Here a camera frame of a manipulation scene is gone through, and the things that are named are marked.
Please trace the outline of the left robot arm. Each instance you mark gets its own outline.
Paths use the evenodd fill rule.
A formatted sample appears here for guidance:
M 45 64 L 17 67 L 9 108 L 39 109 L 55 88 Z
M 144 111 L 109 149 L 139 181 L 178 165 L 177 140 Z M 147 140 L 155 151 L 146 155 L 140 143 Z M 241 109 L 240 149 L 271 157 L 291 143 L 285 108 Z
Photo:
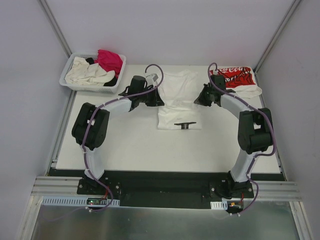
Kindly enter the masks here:
M 99 106 L 88 102 L 81 106 L 71 135 L 81 148 L 85 165 L 84 174 L 90 179 L 88 188 L 94 194 L 102 194 L 105 189 L 109 192 L 105 181 L 101 179 L 105 170 L 102 167 L 99 151 L 106 139 L 109 121 L 133 111 L 141 103 L 148 107 L 163 106 L 158 92 L 162 80 L 155 73 L 145 77 L 135 75 L 118 98 Z

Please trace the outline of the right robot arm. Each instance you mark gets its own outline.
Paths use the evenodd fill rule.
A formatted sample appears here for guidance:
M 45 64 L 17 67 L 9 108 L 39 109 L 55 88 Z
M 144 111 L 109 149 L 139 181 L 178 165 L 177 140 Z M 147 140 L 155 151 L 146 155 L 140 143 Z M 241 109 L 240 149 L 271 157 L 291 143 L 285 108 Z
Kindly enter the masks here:
M 232 90 L 227 90 L 222 75 L 212 74 L 209 80 L 194 103 L 205 107 L 214 103 L 238 119 L 237 141 L 240 151 L 237 160 L 226 179 L 214 187 L 215 194 L 231 199 L 251 187 L 251 172 L 256 158 L 274 144 L 272 116 L 268 108 L 254 108 Z

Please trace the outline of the Coca-Cola print t-shirt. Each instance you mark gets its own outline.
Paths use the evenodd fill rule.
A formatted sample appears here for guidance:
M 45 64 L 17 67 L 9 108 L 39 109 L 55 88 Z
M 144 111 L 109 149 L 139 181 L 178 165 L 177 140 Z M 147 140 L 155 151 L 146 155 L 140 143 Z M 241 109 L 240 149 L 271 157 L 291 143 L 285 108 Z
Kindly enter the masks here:
M 252 99 L 262 94 L 262 89 L 257 85 L 254 72 L 248 66 L 222 67 L 211 74 L 217 73 L 225 79 L 227 89 L 233 90 L 240 98 Z

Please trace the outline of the plain white t-shirt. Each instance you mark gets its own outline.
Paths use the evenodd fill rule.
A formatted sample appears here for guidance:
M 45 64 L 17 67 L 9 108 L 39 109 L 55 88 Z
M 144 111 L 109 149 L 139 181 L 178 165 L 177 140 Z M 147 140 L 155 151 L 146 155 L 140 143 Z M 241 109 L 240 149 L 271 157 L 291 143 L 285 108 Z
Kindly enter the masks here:
M 164 103 L 158 108 L 159 130 L 202 129 L 200 106 L 194 103 L 200 93 L 198 72 L 165 72 L 157 90 Z

